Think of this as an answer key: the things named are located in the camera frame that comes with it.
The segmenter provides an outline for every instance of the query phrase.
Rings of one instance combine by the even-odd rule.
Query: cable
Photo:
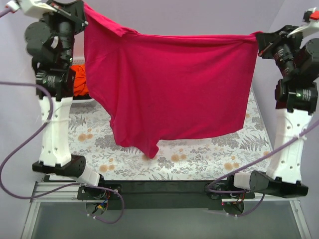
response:
[[[232,204],[237,204],[237,203],[238,203],[238,201],[239,201],[239,199],[240,199],[240,195],[238,196],[238,198],[237,198],[237,200],[236,200],[236,201],[231,202],[231,203],[232,203]]]
[[[95,205],[95,208],[94,208],[94,210],[93,210],[92,214],[95,214],[97,211],[98,211],[98,204],[97,204],[97,205]]]
[[[263,202],[264,198],[265,198],[265,194],[263,194],[263,196],[261,197],[260,201],[257,203],[256,206],[254,206],[252,209],[248,210],[245,213],[242,213],[240,215],[233,215],[233,214],[229,214],[229,215],[231,215],[232,217],[243,217],[243,216],[246,216],[248,214],[251,214],[253,211],[255,211],[259,207],[259,205]]]
[[[242,200],[240,201],[240,203],[242,203],[242,202],[245,200],[245,196],[246,196],[246,193],[243,194],[243,198],[242,198]]]
[[[294,137],[291,140],[289,140],[287,143],[281,145],[280,147],[276,148],[275,150],[273,150],[272,152],[270,152],[269,154],[249,163],[246,164],[243,167],[240,167],[230,173],[225,174],[224,176],[221,176],[219,178],[217,178],[215,181],[213,181],[212,183],[210,183],[208,185],[208,188],[211,188],[213,185],[215,185],[216,183],[219,183],[221,180],[227,178],[228,176],[234,175],[235,173],[238,173],[246,168],[249,168],[257,163],[260,163],[261,161],[270,158],[271,156],[273,156],[274,154],[278,153],[279,151],[283,150],[284,148],[288,147],[289,145],[293,144],[294,142],[296,142],[299,137],[303,137],[305,134],[309,133],[311,130],[313,130],[315,127],[317,127],[319,125],[319,120],[315,121],[315,123],[313,123],[311,126],[309,126],[306,130],[304,130],[303,132],[301,132],[299,134],[298,137]],[[208,189],[209,192],[211,193],[218,193],[218,194],[223,194],[223,193],[245,193],[247,192],[246,190],[241,190],[241,191],[218,191],[218,190],[212,190],[212,189]]]
[[[51,95],[50,93],[42,86],[40,85],[37,85],[37,84],[32,84],[32,83],[16,83],[16,82],[0,82],[0,85],[9,85],[9,86],[28,86],[28,87],[36,87],[38,89],[40,89],[47,97],[48,97],[48,100],[49,100],[49,104],[50,104],[50,110],[49,110],[49,114],[48,114],[48,117],[47,117],[47,121],[33,134],[31,135],[25,142],[23,142],[21,145],[19,145],[16,149],[14,149],[5,159],[4,161],[1,163],[0,165],[0,187],[7,193],[9,194],[10,196],[14,197],[14,198],[18,198],[18,199],[35,199],[35,198],[39,198],[39,197],[42,197],[42,196],[45,196],[45,195],[48,195],[50,193],[53,193],[53,192],[56,192],[62,188],[65,188],[65,187],[69,187],[69,186],[75,186],[75,185],[78,185],[78,186],[81,186],[80,183],[70,183],[70,184],[66,184],[66,185],[63,185],[63,186],[60,186],[56,189],[53,189],[49,192],[45,192],[45,193],[42,193],[42,194],[39,194],[39,195],[36,195],[36,196],[31,196],[31,197],[24,197],[24,196],[19,196],[19,195],[16,195],[12,192],[10,192],[2,183],[2,171],[3,171],[3,168],[5,166],[5,164],[9,161],[9,159],[15,155],[15,153],[17,153],[22,147],[24,147],[27,143],[29,143],[33,138],[35,138],[47,125],[48,123],[50,122],[51,118],[52,118],[52,115],[53,115],[53,101],[52,101],[52,98],[51,98]],[[303,137],[305,134],[309,133],[311,130],[313,130],[315,127],[317,127],[319,125],[319,120],[317,120],[315,123],[313,123],[308,129],[306,129],[305,131],[303,131],[302,133],[299,134],[299,137]],[[270,152],[269,154],[267,154],[266,156],[264,157],[261,157],[243,167],[240,167],[222,177],[219,177],[218,179],[216,179],[214,182],[210,183],[208,185],[208,187],[211,187],[212,185],[215,185],[216,183],[220,182],[222,179],[224,178],[227,178],[228,176],[231,176],[235,173],[238,173],[239,171],[242,171],[248,167],[251,167],[252,165],[254,164],[257,164],[271,156],[273,156],[274,154],[276,154],[277,152],[279,152],[280,150],[284,149],[285,147],[291,145],[292,143],[296,142],[299,137],[295,137],[293,139],[291,139],[290,141],[288,141],[287,143],[283,144],[282,146],[278,147],[277,149],[275,149],[274,151]],[[124,204],[124,200],[123,200],[123,197],[116,191],[112,190],[112,189],[109,189],[109,188],[103,188],[103,187],[97,187],[97,186],[86,186],[86,187],[91,187],[91,188],[97,188],[97,189],[102,189],[102,190],[106,190],[106,191],[109,191],[109,192],[112,192],[112,193],[115,193],[116,195],[118,195],[118,197],[121,199],[121,202],[122,202],[122,210],[121,210],[121,213],[119,215],[119,217],[114,220],[113,222],[109,222],[109,221],[106,221],[104,219],[101,219],[99,217],[96,217],[92,214],[89,214],[89,216],[92,216],[93,218],[101,221],[101,222],[104,222],[104,223],[107,223],[107,224],[114,224],[116,222],[119,221],[119,219],[122,217],[123,213],[124,213],[124,208],[125,208],[125,204]],[[212,193],[245,193],[246,190],[242,190],[242,191],[218,191],[218,190],[212,190],[212,189],[209,189],[210,192]],[[243,213],[241,215],[238,215],[238,216],[244,216],[244,215],[247,215],[251,212],[253,212],[260,204],[261,202],[264,200],[264,197],[265,195],[263,195],[263,197],[261,198],[260,202],[250,211],[246,212],[246,213]]]
[[[9,7],[6,7],[3,11],[0,12],[0,18],[7,15],[9,12],[11,12],[11,9]]]
[[[100,206],[102,206],[102,205],[105,204],[105,203],[106,203],[106,205],[108,205],[109,198],[110,198],[110,194],[109,194],[109,195],[106,195],[106,199],[105,199],[102,203],[100,203]]]

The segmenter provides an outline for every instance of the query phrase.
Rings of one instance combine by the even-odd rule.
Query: red t-shirt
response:
[[[217,137],[243,127],[258,50],[254,33],[147,35],[87,5],[85,13],[87,86],[111,115],[116,144],[153,158],[160,139]]]

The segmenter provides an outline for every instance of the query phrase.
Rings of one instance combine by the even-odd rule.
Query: table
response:
[[[110,116],[97,104],[71,108],[71,153],[86,157],[87,164],[108,180],[210,180],[269,153],[263,120],[251,90],[244,128],[216,138],[161,140],[154,159],[134,147],[115,144]],[[265,160],[247,171],[265,171]]]
[[[133,147],[115,145],[108,123],[110,116],[100,105],[72,108],[70,117],[71,152],[84,155],[88,165],[107,180],[211,180],[271,150],[253,91],[242,130],[217,138],[160,141],[154,159],[148,159]],[[265,171],[268,164],[269,160],[265,160],[247,171]],[[66,182],[40,182],[33,193],[38,195],[63,184]],[[76,200],[77,193],[78,186],[71,186],[33,200],[22,238],[36,239],[44,235],[47,238],[87,238],[91,235],[98,238],[104,235],[117,235],[117,238],[217,236],[241,239],[247,235],[253,238],[311,238],[298,199],[266,195],[258,210],[238,221],[233,217],[209,214],[204,209],[148,209],[126,210],[120,222],[106,226],[79,213],[91,201]],[[247,208],[252,208],[260,198],[261,195],[256,194],[255,199],[246,199]],[[108,216],[116,217],[116,213],[109,211]]]

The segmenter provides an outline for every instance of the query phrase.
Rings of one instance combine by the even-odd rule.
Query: orange cloth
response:
[[[86,86],[85,67],[83,65],[73,65],[71,69],[75,71],[75,80],[73,85],[74,96],[84,96],[89,93]]]

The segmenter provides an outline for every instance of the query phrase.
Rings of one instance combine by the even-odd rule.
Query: white bracket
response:
[[[278,109],[276,114],[277,132],[274,149],[299,136],[303,130],[307,129],[313,117],[307,111],[301,110],[289,113],[287,109]],[[266,174],[272,179],[280,177],[286,183],[301,182],[300,164],[305,140],[305,136],[301,137],[272,156]]]
[[[71,153],[68,144],[69,114],[72,97],[62,98],[61,101],[53,100],[53,116],[51,122],[43,130],[42,151],[39,162],[43,165],[55,167],[60,164],[63,167],[71,161]],[[42,111],[42,122],[46,122],[50,110],[47,97],[39,100]]]

